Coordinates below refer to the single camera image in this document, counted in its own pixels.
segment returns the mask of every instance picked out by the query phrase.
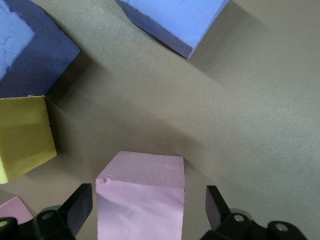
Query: pink block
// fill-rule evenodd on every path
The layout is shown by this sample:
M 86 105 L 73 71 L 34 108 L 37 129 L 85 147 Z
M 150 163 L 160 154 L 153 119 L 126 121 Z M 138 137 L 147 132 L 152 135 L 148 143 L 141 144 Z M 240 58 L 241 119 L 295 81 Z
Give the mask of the pink block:
M 0 218 L 6 217 L 16 218 L 18 224 L 24 224 L 34 218 L 18 196 L 0 206 Z
M 121 151 L 95 184 L 98 240 L 181 240 L 182 157 Z

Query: blue block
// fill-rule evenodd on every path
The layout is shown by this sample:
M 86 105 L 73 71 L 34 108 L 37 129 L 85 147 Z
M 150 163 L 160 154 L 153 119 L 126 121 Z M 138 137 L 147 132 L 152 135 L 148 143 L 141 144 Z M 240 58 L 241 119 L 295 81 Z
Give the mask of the blue block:
M 115 0 L 127 17 L 190 58 L 229 0 Z
M 42 96 L 79 53 L 30 0 L 0 0 L 0 98 Z

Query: cube face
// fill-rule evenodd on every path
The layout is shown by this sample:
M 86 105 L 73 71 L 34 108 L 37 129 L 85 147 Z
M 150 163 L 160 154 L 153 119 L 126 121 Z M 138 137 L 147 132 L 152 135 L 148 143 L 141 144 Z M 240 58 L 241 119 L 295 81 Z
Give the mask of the cube face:
M 128 18 L 190 58 L 229 0 L 116 0 Z
M 0 205 L 0 218 L 7 217 L 16 218 L 18 224 L 24 224 L 34 218 L 18 196 Z
M 80 50 L 32 1 L 0 0 L 0 4 L 4 9 L 0 10 L 0 18 L 11 21 L 10 31 L 4 31 L 2 39 L 16 41 L 12 32 L 22 34 L 21 22 L 32 32 L 31 39 L 25 40 L 23 47 L 19 48 L 16 44 L 2 46 L 0 98 L 42 96 Z M 18 16 L 18 19 L 8 20 L 11 16 Z M 8 62 L 6 54 L 11 51 L 15 53 L 15 58 Z
M 35 33 L 0 0 L 0 81 Z
M 181 240 L 183 158 L 119 152 L 96 179 L 98 240 Z
M 57 155 L 43 97 L 0 99 L 0 184 Z

